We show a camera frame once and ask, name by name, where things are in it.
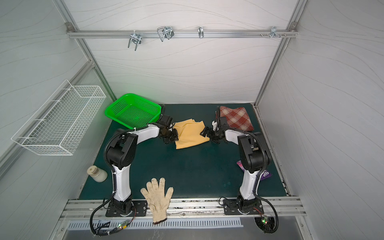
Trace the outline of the yellow tan skirt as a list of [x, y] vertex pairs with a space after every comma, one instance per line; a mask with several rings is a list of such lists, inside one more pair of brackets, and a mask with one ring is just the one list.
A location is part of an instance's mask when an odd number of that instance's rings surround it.
[[178, 132], [178, 140], [175, 142], [176, 149], [185, 149], [209, 142], [209, 137], [201, 135], [205, 127], [203, 121], [196, 122], [193, 119], [175, 123], [173, 129]]

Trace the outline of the red plaid skirt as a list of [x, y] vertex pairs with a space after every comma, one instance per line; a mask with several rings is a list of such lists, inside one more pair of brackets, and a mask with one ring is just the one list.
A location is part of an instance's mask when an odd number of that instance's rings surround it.
[[220, 116], [227, 119], [227, 123], [231, 128], [247, 132], [252, 132], [255, 129], [244, 107], [231, 109], [220, 106]]

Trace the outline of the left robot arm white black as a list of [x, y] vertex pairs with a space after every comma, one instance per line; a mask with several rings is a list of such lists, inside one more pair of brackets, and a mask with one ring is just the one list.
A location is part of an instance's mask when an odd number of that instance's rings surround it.
[[165, 144], [178, 140], [173, 129], [173, 118], [161, 110], [159, 119], [141, 128], [118, 129], [104, 149], [104, 161], [110, 167], [113, 179], [113, 193], [110, 208], [122, 215], [128, 215], [134, 207], [130, 187], [130, 167], [136, 155], [138, 144], [161, 138]]

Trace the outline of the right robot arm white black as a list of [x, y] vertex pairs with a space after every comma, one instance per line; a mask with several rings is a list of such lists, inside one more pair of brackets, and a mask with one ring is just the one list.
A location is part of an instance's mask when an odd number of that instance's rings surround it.
[[211, 142], [219, 144], [226, 141], [238, 145], [240, 161], [243, 165], [244, 175], [239, 195], [235, 201], [230, 201], [243, 214], [255, 209], [262, 198], [258, 195], [261, 177], [270, 163], [268, 152], [265, 150], [261, 138], [255, 133], [232, 128], [226, 117], [215, 111], [215, 120], [212, 127], [205, 127], [200, 133], [208, 137]]

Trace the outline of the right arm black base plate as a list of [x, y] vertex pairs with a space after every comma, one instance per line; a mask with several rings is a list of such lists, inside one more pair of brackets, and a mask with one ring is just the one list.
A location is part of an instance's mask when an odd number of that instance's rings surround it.
[[224, 208], [225, 215], [264, 215], [263, 205], [258, 199], [220, 198], [219, 205]]

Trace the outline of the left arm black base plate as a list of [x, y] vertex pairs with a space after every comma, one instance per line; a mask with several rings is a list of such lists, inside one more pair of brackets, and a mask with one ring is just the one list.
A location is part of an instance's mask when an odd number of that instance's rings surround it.
[[119, 209], [113, 203], [109, 203], [107, 208], [106, 217], [117, 218], [117, 217], [145, 217], [147, 214], [148, 204], [146, 201], [130, 201], [125, 210]]

